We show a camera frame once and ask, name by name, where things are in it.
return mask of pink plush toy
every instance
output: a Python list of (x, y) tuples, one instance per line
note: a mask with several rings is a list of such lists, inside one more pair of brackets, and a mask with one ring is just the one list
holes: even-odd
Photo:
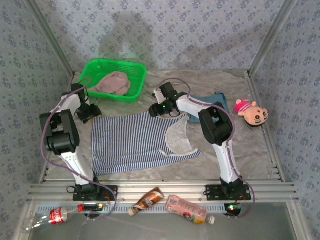
[(234, 110), (239, 116), (243, 116), (245, 121), (251, 127), (261, 126), (269, 117), (268, 110), (266, 108), (262, 109), (257, 106), (255, 101), (250, 103), (247, 99), (238, 99), (235, 102)]
[(131, 82), (128, 80), (128, 76), (123, 72), (115, 71), (102, 78), (96, 86), (89, 88), (88, 91), (123, 96), (128, 93), (130, 86)]

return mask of blue and white striped cloth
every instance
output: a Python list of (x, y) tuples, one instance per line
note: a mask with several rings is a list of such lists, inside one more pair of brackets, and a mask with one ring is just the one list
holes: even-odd
[(166, 145), (166, 132), (185, 118), (151, 117), (149, 112), (96, 117), (92, 129), (92, 169), (97, 176), (155, 168), (201, 155), (199, 150), (175, 155)]

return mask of plastic bottle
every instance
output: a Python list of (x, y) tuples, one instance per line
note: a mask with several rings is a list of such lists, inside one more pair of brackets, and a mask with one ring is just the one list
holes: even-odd
[(209, 216), (207, 211), (195, 203), (181, 199), (178, 196), (170, 195), (165, 204), (165, 209), (173, 214), (180, 215), (195, 224), (215, 223), (215, 217)]
[(162, 191), (158, 187), (156, 187), (146, 193), (135, 205), (130, 207), (128, 209), (128, 213), (132, 217), (142, 210), (151, 208), (153, 205), (157, 204), (164, 198), (165, 196)]
[(43, 214), (28, 217), (22, 222), (22, 230), (24, 232), (31, 232), (36, 229), (43, 228), (44, 226), (56, 225), (66, 222), (72, 214), (76, 212), (83, 212), (84, 205), (79, 205), (77, 209), (67, 210), (66, 207), (61, 206)]

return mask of patterned wallpaper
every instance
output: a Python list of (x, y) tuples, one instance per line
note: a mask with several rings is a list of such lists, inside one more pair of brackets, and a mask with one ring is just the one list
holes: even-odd
[(149, 69), (249, 69), (283, 0), (36, 0), (73, 70), (97, 57)]
[(9, 240), (44, 163), (39, 115), (57, 104), (69, 77), (23, 0), (1, 3), (0, 239)]
[(254, 79), (284, 171), (320, 239), (320, 2), (299, 0)]

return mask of glass panel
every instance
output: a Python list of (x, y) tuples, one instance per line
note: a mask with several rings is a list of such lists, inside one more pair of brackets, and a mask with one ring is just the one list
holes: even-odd
[(111, 219), (86, 222), (83, 214), (38, 230), (29, 240), (296, 240), (287, 205), (256, 204), (245, 218), (214, 215), (215, 223), (197, 225), (175, 214), (114, 214)]

